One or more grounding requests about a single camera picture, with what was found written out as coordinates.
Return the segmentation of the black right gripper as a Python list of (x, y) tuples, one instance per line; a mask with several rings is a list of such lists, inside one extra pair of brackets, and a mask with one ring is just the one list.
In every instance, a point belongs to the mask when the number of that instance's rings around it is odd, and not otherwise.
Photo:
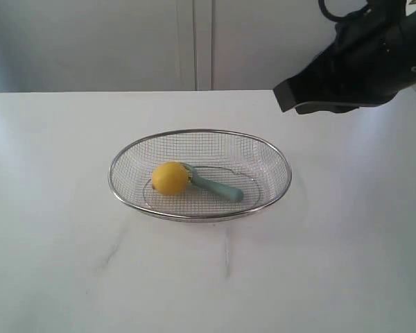
[(366, 1), (343, 17), (322, 14), (336, 23), (336, 38), (302, 72), (272, 91), (282, 112), (343, 114), (378, 106), (416, 84), (416, 10), (406, 1)]

